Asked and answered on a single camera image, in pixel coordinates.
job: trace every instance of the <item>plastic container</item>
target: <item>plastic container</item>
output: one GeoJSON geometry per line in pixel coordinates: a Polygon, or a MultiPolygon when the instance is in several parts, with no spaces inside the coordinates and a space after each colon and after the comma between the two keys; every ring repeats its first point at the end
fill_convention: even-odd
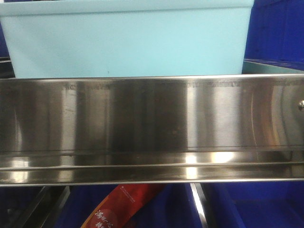
{"type": "Polygon", "coordinates": [[[304,182],[209,185],[219,228],[303,228],[304,182]]]}
{"type": "Polygon", "coordinates": [[[303,0],[256,0],[246,58],[304,62],[303,16],[303,0]]]}
{"type": "Polygon", "coordinates": [[[0,4],[16,77],[240,74],[253,0],[0,4]]]}
{"type": "Polygon", "coordinates": [[[12,227],[40,190],[40,187],[1,187],[0,227],[12,227]]]}
{"type": "MultiPolygon", "coordinates": [[[[54,228],[81,227],[114,185],[74,187],[54,228]]],[[[167,184],[132,218],[136,228],[202,228],[190,184],[167,184]]]]}

